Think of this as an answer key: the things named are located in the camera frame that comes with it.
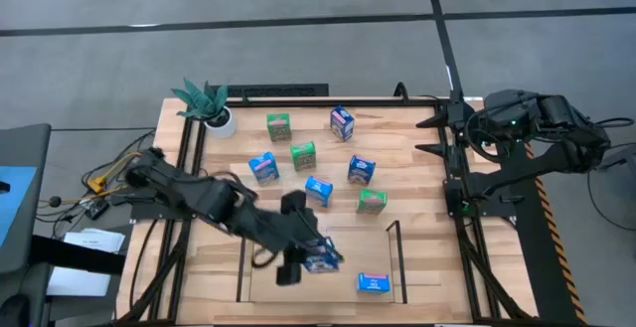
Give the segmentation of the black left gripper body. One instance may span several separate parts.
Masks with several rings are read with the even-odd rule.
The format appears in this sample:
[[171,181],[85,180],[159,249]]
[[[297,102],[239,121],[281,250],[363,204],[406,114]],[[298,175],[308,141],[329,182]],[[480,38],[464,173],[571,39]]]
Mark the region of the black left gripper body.
[[276,269],[276,284],[290,286],[300,282],[302,272],[301,264],[286,263],[286,250],[304,248],[306,258],[310,255],[310,246],[318,239],[317,218],[314,211],[306,207],[306,194],[298,190],[282,197],[280,213],[291,219],[292,242],[283,250],[283,263]]

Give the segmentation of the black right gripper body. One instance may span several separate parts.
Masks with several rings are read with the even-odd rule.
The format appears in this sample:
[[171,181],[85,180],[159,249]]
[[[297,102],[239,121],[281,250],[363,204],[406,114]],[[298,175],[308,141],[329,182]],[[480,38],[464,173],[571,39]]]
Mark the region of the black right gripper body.
[[446,105],[447,126],[451,133],[451,143],[447,146],[446,154],[450,169],[468,168],[465,153],[466,127],[474,112],[474,108],[464,100],[451,101]]

